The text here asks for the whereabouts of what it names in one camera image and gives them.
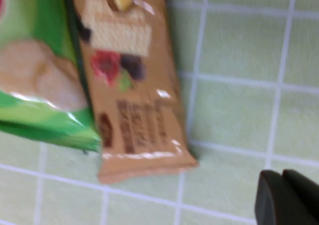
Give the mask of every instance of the wafer image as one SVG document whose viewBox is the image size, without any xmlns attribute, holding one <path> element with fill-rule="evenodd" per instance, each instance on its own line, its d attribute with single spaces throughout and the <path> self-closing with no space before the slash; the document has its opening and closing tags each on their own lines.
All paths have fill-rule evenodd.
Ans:
<svg viewBox="0 0 319 225">
<path fill-rule="evenodd" d="M 75 66 L 43 42 L 13 42 L 0 52 L 0 90 L 66 112 L 87 107 Z"/>
<path fill-rule="evenodd" d="M 82 22 L 91 30 L 90 43 L 95 49 L 149 55 L 152 28 L 139 7 L 118 13 L 107 0 L 86 0 Z"/>
</svg>

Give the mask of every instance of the black object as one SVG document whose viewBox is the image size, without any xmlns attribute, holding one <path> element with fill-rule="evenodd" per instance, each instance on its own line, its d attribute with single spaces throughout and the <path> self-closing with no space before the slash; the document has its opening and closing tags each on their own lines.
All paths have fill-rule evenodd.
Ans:
<svg viewBox="0 0 319 225">
<path fill-rule="evenodd" d="M 295 170 L 260 173 L 258 225 L 319 225 L 319 185 Z"/>
<path fill-rule="evenodd" d="M 140 56 L 122 54 L 121 65 L 127 70 L 131 78 L 135 81 L 142 81 L 146 77 L 146 67 Z"/>
</svg>

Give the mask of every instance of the tile grout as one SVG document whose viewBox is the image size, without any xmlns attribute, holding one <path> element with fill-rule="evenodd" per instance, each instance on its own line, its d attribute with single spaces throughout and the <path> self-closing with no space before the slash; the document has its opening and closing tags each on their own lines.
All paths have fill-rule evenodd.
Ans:
<svg viewBox="0 0 319 225">
<path fill-rule="evenodd" d="M 170 0 L 167 1 L 166 5 L 169 8 L 180 9 L 201 9 L 203 7 L 203 4 L 201 2 L 182 0 Z M 272 7 L 252 7 L 231 3 L 209 3 L 207 10 L 208 12 L 241 13 L 252 15 L 256 14 L 274 17 L 287 17 L 289 14 L 289 9 Z M 294 10 L 293 18 L 319 20 L 319 11 Z"/>
<path fill-rule="evenodd" d="M 103 188 L 103 200 L 102 200 L 102 208 L 101 208 L 101 221 L 100 225 L 107 225 L 108 218 L 108 201 L 109 201 L 109 191 L 108 186 L 104 186 Z"/>
<path fill-rule="evenodd" d="M 180 3 L 177 1 L 173 1 L 171 4 L 169 4 L 170 6 L 173 7 L 182 7 L 182 8 L 194 8 L 194 9 L 200 9 L 203 8 L 203 5 L 201 3 Z M 237 5 L 232 5 L 232 4 L 214 4 L 214 3 L 210 3 L 208 4 L 207 7 L 207 11 L 224 11 L 224 12 L 238 12 L 238 13 L 247 13 L 247 14 L 266 14 L 266 15 L 272 15 L 272 16 L 287 16 L 289 17 L 289 13 L 287 10 L 284 9 L 274 9 L 274 8 L 249 8 L 249 7 L 240 7 Z M 310 11 L 294 11 L 291 13 L 291 21 L 293 18 L 310 18 L 310 19 L 319 19 L 319 12 L 310 12 Z M 202 74 L 198 74 L 197 76 L 199 79 L 208 79 L 210 78 L 210 76 L 208 75 L 202 75 Z M 215 76 L 215 80 L 218 81 L 218 78 L 220 79 L 220 81 L 222 82 L 239 82 L 241 83 L 251 83 L 254 84 L 256 83 L 256 85 L 260 85 L 260 86 L 265 86 L 265 87 L 270 87 L 270 88 L 276 88 L 276 83 L 272 83 L 272 82 L 262 82 L 262 81 L 254 81 L 254 80 L 246 80 L 246 79 L 239 79 L 239 78 L 227 78 L 224 77 L 225 80 L 223 80 L 223 77 L 218 77 Z M 292 90 L 292 91 L 300 91 L 300 92 L 305 92 L 305 93 L 314 93 L 314 94 L 319 94 L 319 88 L 315 88 L 315 87 L 303 87 L 303 86 L 298 86 L 298 85 L 292 85 L 292 84 L 284 84 L 281 82 L 281 85 L 278 85 L 277 90 L 281 90 L 281 89 L 285 89 L 285 90 Z M 246 154 L 246 155 L 251 155 L 254 157 L 263 157 L 263 156 L 268 156 L 268 153 L 262 153 L 262 152 L 257 152 L 257 151 L 253 151 L 253 150 L 245 150 L 245 149 L 236 149 L 235 147 L 232 146 L 224 146 L 224 145 L 213 145 L 211 143 L 206 143 L 206 142 L 202 142 L 202 141 L 194 141 L 191 140 L 197 144 L 200 144 L 200 146 L 209 146 L 212 145 L 213 148 L 216 149 L 222 149 L 224 148 L 225 150 L 229 150 L 230 152 L 233 153 L 239 153 L 239 154 Z M 80 183 L 80 181 L 76 181 L 76 180 L 71 180 L 71 179 L 64 179 L 62 177 L 58 177 L 58 176 L 51 176 L 51 175 L 47 175 L 45 174 L 45 161 L 46 161 L 46 156 L 42 157 L 43 155 L 43 151 L 40 154 L 40 158 L 39 158 L 39 172 L 33 172 L 33 171 L 28 171 L 25 169 L 19 169 L 17 168 L 15 171 L 16 172 L 20 172 L 20 173 L 24 173 L 24 174 L 29 174 L 29 175 L 34 175 L 38 177 L 38 187 L 37 187 L 37 194 L 36 194 L 36 212 L 34 214 L 34 224 L 37 225 L 39 223 L 39 219 L 40 219 L 40 209 L 41 209 L 41 201 L 42 201 L 42 192 L 43 192 L 43 180 L 44 178 L 46 179 L 51 179 L 51 180 L 58 180 L 60 182 L 65 182 L 68 183 L 68 181 L 73 181 L 73 184 L 75 185 L 81 185 L 81 186 L 87 186 L 90 185 L 90 183 Z M 272 153 L 270 153 L 270 158 L 274 159 L 274 160 L 279 160 L 279 161 L 290 161 L 292 163 L 302 163 L 305 165 L 310 165 L 310 166 L 316 166 L 319 167 L 319 162 L 317 163 L 316 161 L 309 161 L 309 160 L 303 160 L 303 159 L 298 159 L 298 158 L 291 158 L 288 156 L 281 156 L 281 155 L 274 155 Z M 94 188 L 94 189 L 101 189 L 100 186 L 94 186 L 92 184 L 92 187 L 90 188 Z M 153 198 L 151 196 L 140 196 L 139 194 L 134 194 L 134 193 L 130 193 L 130 192 L 125 192 L 125 191 L 121 191 L 121 190 L 114 190 L 114 189 L 102 189 L 104 192 L 104 197 L 103 197 L 103 205 L 106 207 L 107 206 L 107 200 L 108 200 L 108 193 L 115 193 L 115 194 L 121 194 L 121 195 L 125 195 L 125 196 L 134 196 L 135 198 L 140 198 L 140 199 L 148 199 L 151 202 L 155 202 L 155 203 L 162 203 L 163 201 L 166 200 L 162 200 L 162 199 L 156 199 Z M 170 205 L 172 207 L 177 207 L 178 206 L 178 202 L 177 203 L 171 203 L 170 201 L 167 201 L 167 205 Z M 254 220 L 251 219 L 246 219 L 246 218 L 241 218 L 241 217 L 237 217 L 237 216 L 233 216 L 233 215 L 229 215 L 229 214 L 224 214 L 224 213 L 219 213 L 219 212 L 214 212 L 211 210 L 206 210 L 206 209 L 201 209 L 199 207 L 196 206 L 190 206 L 190 205 L 185 205 L 182 202 L 180 203 L 180 208 L 185 209 L 185 210 L 190 210 L 190 211 L 194 211 L 194 212 L 199 212 L 202 214 L 208 214 L 214 217 L 221 217 L 221 218 L 227 218 L 229 220 L 235 220 L 238 222 L 245 222 L 247 224 L 255 224 Z M 106 221 L 107 219 L 107 213 L 104 214 L 104 216 L 102 215 L 101 217 L 101 224 L 102 221 Z M 0 220 L 0 224 L 3 225 L 14 225 L 13 223 L 9 223 L 6 221 L 2 221 Z"/>
<path fill-rule="evenodd" d="M 223 219 L 228 219 L 231 221 L 242 222 L 242 223 L 252 224 L 252 225 L 256 224 L 256 221 L 254 219 L 247 219 L 247 218 L 243 218 L 243 217 L 239 217 L 239 216 L 235 216 L 235 215 L 230 215 L 230 214 L 225 214 L 225 213 L 221 213 L 221 212 L 202 209 L 202 208 L 192 206 L 192 205 L 184 204 L 184 205 L 182 205 L 182 208 L 184 210 L 189 210 L 189 211 L 197 212 L 200 214 L 210 215 L 210 216 L 215 217 L 215 218 L 223 218 Z"/>
<path fill-rule="evenodd" d="M 252 157 L 266 157 L 266 153 L 258 152 L 258 151 L 254 151 L 254 150 L 243 149 L 243 148 L 232 148 L 232 149 L 230 149 L 231 146 L 214 145 L 212 143 L 202 142 L 202 141 L 195 141 L 195 140 L 190 140 L 190 141 L 194 142 L 195 145 L 210 147 L 210 148 L 216 149 L 216 150 L 228 151 L 228 152 L 248 155 L 248 156 L 252 156 Z M 282 156 L 282 155 L 276 155 L 276 154 L 272 155 L 272 158 L 274 160 L 276 160 L 276 161 L 289 162 L 289 163 L 295 163 L 295 164 L 303 164 L 303 165 L 319 168 L 319 162 L 317 162 L 317 161 L 304 160 L 304 159 L 293 158 L 293 157 Z M 35 171 L 27 170 L 27 169 L 21 169 L 21 168 L 17 168 L 17 167 L 14 167 L 14 166 L 0 164 L 0 169 L 5 169 L 5 170 L 13 171 L 13 172 L 27 174 L 27 175 L 32 175 L 32 176 L 35 176 L 35 177 L 38 177 L 38 178 L 42 177 L 43 179 L 59 181 L 59 182 L 63 182 L 63 183 L 67 183 L 67 184 L 73 184 L 73 185 L 76 185 L 76 186 L 91 188 L 91 189 L 95 189 L 95 190 L 101 190 L 101 191 L 105 190 L 105 186 L 102 186 L 102 185 L 95 185 L 95 184 L 91 184 L 91 183 L 88 183 L 88 182 L 83 182 L 83 181 L 63 178 L 63 177 L 59 177 L 59 176 L 55 176 L 55 175 L 49 175 L 49 174 L 46 174 L 46 173 L 35 172 Z M 153 202 L 153 203 L 167 205 L 167 206 L 174 207 L 174 208 L 176 208 L 176 206 L 177 206 L 177 202 L 172 202 L 170 200 L 156 198 L 156 197 L 152 197 L 152 196 L 148 196 L 148 195 L 137 194 L 137 193 L 124 191 L 124 190 L 119 190 L 119 189 L 113 189 L 113 188 L 108 188 L 107 191 L 108 191 L 108 194 L 118 194 L 118 195 L 127 196 L 127 197 L 131 197 L 131 198 L 141 199 L 141 200 L 144 200 L 144 201 L 149 201 L 149 202 Z M 212 211 L 212 210 L 209 210 L 209 209 L 204 209 L 204 208 L 200 208 L 200 207 L 196 207 L 196 206 L 192 206 L 192 205 L 186 205 L 186 204 L 181 203 L 181 208 L 185 209 L 185 210 L 190 210 L 190 211 L 193 211 L 193 212 L 198 212 L 198 213 L 201 213 L 201 214 L 211 215 L 213 217 L 226 218 L 226 219 L 229 219 L 229 220 L 234 220 L 234 218 L 237 218 L 237 221 L 248 221 L 248 224 L 252 224 L 252 220 L 247 219 L 247 218 L 242 218 L 242 217 L 238 217 L 238 216 L 231 215 L 231 214 L 216 212 L 216 211 Z M 11 224 L 9 222 L 2 222 L 0 220 L 0 224 L 1 223 L 4 223 L 5 225 L 14 225 L 14 224 Z"/>
<path fill-rule="evenodd" d="M 289 3 L 289 13 L 287 15 L 285 35 L 283 40 L 283 49 L 282 49 L 282 55 L 280 59 L 278 81 L 277 81 L 277 87 L 275 92 L 273 113 L 271 118 L 271 127 L 269 132 L 269 139 L 268 139 L 268 148 L 267 148 L 267 156 L 266 156 L 266 163 L 265 163 L 266 169 L 271 168 L 272 154 L 274 152 L 274 147 L 275 147 L 277 121 L 279 117 L 280 102 L 281 102 L 281 86 L 283 84 L 284 76 L 285 76 L 286 61 L 287 61 L 288 52 L 289 52 L 289 42 L 290 42 L 290 34 L 291 34 L 292 23 L 293 23 L 295 3 L 296 3 L 296 0 L 290 0 L 290 3 Z"/>
<path fill-rule="evenodd" d="M 0 220 L 0 225 L 16 225 L 16 224 L 10 223 L 10 222 L 4 221 L 4 220 Z"/>
<path fill-rule="evenodd" d="M 191 128 L 191 124 L 193 120 L 193 111 L 194 111 L 194 103 L 195 103 L 196 87 L 197 87 L 197 74 L 199 71 L 201 48 L 202 48 L 204 34 L 205 34 L 208 4 L 209 4 L 209 0 L 203 0 L 203 4 L 201 8 L 200 24 L 199 24 L 199 30 L 198 30 L 198 37 L 197 37 L 196 52 L 195 52 L 195 58 L 194 58 L 191 92 L 190 92 L 189 103 L 188 103 L 189 107 L 188 107 L 187 118 L 186 118 L 186 132 L 188 136 L 190 135 L 190 130 L 191 130 L 190 128 Z M 185 174 L 181 173 L 178 180 L 177 206 L 175 210 L 174 225 L 180 224 L 180 218 L 181 218 L 180 209 L 181 209 L 181 204 L 183 200 L 184 186 L 185 186 Z"/>
<path fill-rule="evenodd" d="M 26 170 L 26 169 L 20 169 L 20 168 L 14 167 L 14 166 L 0 164 L 0 169 L 5 169 L 5 170 L 12 171 L 12 172 L 28 174 L 28 175 L 36 176 L 38 178 L 41 178 L 41 176 L 43 176 L 42 177 L 43 179 L 49 179 L 49 180 L 53 180 L 53 181 L 63 182 L 63 183 L 66 183 L 66 184 L 73 184 L 73 185 L 76 185 L 76 186 L 81 186 L 81 187 L 85 187 L 85 188 L 90 188 L 90 189 L 104 191 L 104 186 L 102 186 L 102 185 L 94 185 L 94 184 L 83 182 L 83 181 L 79 181 L 79 180 L 63 178 L 63 177 L 49 175 L 49 174 L 45 174 L 45 173 L 41 174 L 40 172 L 34 172 L 34 171 Z M 117 194 L 117 195 L 127 196 L 127 197 L 131 197 L 131 198 L 135 198 L 135 199 L 140 199 L 140 200 L 143 200 L 143 201 L 148 201 L 148 202 L 152 202 L 152 203 L 167 205 L 167 206 L 170 206 L 170 207 L 173 207 L 173 208 L 177 207 L 177 202 L 173 202 L 173 201 L 166 200 L 166 199 L 156 198 L 156 197 L 152 197 L 152 196 L 148 196 L 148 195 L 144 195 L 144 194 L 137 194 L 137 193 L 124 191 L 124 190 L 119 190 L 119 189 L 108 188 L 107 190 L 108 190 L 108 194 Z M 220 213 L 220 212 L 212 211 L 212 210 L 209 210 L 209 209 L 204 209 L 204 208 L 200 208 L 200 207 L 196 207 L 196 206 L 186 205 L 184 203 L 181 203 L 181 208 L 183 208 L 183 209 L 185 208 L 187 210 L 194 211 L 194 212 L 199 212 L 199 213 L 203 213 L 204 212 L 204 214 L 211 215 L 213 217 L 215 217 L 215 214 L 220 214 L 219 217 L 222 216 L 225 219 L 235 217 L 234 215 L 231 215 L 231 214 Z M 242 217 L 238 217 L 238 218 L 240 218 L 242 221 L 247 219 L 247 218 L 242 218 Z"/>
<path fill-rule="evenodd" d="M 192 78 L 191 72 L 179 72 L 178 75 L 185 79 Z M 216 74 L 199 73 L 197 77 L 198 79 L 201 79 L 203 81 L 221 82 L 221 83 L 236 84 L 236 85 L 239 84 L 243 86 L 252 86 L 252 87 L 270 88 L 270 89 L 276 89 L 279 86 L 281 90 L 319 95 L 319 87 L 313 87 L 313 86 L 302 86 L 302 85 L 283 83 L 283 82 L 280 85 L 278 85 L 277 82 L 261 81 L 261 80 L 259 81 L 255 79 L 221 76 Z"/>
<path fill-rule="evenodd" d="M 178 178 L 178 186 L 177 186 L 177 200 L 176 200 L 176 208 L 175 208 L 175 218 L 174 218 L 174 225 L 180 224 L 181 218 L 181 203 L 183 201 L 183 194 L 184 194 L 184 186 L 185 186 L 185 174 L 180 173 Z"/>
<path fill-rule="evenodd" d="M 39 155 L 39 176 L 36 189 L 36 198 L 35 198 L 35 209 L 34 209 L 34 218 L 33 224 L 39 225 L 41 220 L 41 205 L 42 205 L 42 196 L 43 196 L 43 174 L 45 173 L 46 166 L 46 149 L 47 145 L 43 142 L 40 143 L 40 155 Z"/>
</svg>

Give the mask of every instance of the snack bar wrapper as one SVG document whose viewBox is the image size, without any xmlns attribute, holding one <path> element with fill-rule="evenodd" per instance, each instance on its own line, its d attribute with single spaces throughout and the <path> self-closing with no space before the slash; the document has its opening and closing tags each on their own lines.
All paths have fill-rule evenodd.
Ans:
<svg viewBox="0 0 319 225">
<path fill-rule="evenodd" d="M 187 149 L 165 0 L 73 2 L 103 140 L 101 183 L 195 167 Z"/>
<path fill-rule="evenodd" d="M 98 151 L 76 58 L 64 0 L 0 0 L 0 130 Z"/>
</svg>

